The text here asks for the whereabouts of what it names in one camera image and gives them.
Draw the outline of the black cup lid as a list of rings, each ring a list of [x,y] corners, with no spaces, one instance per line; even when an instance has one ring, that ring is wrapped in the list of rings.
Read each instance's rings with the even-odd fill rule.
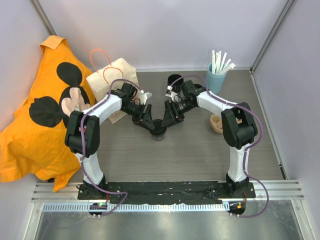
[[[162,120],[161,119],[155,119],[153,120],[154,129],[150,129],[149,132],[152,135],[163,135],[167,131],[166,126],[162,126]]]

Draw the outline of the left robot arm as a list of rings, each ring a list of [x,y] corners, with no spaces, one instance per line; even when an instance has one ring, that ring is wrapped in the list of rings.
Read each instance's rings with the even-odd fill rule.
[[[154,130],[151,105],[146,104],[152,93],[125,81],[121,88],[110,90],[94,106],[70,114],[65,145],[77,157],[83,182],[77,186],[81,198],[100,200],[107,195],[108,184],[98,160],[100,126],[112,114],[122,111],[132,117],[132,122],[144,129]]]

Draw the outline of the dark coffee cup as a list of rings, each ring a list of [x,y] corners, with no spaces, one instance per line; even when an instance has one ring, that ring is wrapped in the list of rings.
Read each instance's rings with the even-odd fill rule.
[[[161,141],[164,139],[166,132],[155,132],[155,131],[150,131],[150,134],[152,135],[153,139],[156,141]]]

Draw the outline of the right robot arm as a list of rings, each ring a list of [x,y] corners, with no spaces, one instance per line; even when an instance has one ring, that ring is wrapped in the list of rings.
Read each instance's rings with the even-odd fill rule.
[[[249,185],[250,178],[245,173],[248,147],[258,134],[249,105],[225,100],[204,86],[196,87],[192,80],[183,82],[180,88],[184,97],[178,101],[178,93],[173,91],[174,87],[167,86],[165,95],[171,99],[164,102],[165,112],[161,126],[169,128],[181,123],[185,118],[184,113],[197,107],[220,117],[222,135],[230,150],[224,193],[233,198],[238,197]]]

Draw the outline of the white paper takeout bag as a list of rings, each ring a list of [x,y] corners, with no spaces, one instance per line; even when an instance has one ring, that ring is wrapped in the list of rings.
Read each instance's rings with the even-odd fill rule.
[[[102,52],[108,58],[109,64],[97,69],[93,62],[93,53]],[[109,92],[111,84],[116,79],[125,79],[139,85],[136,69],[124,58],[111,61],[110,57],[102,49],[94,49],[89,55],[94,72],[86,78],[97,102],[101,101]]]

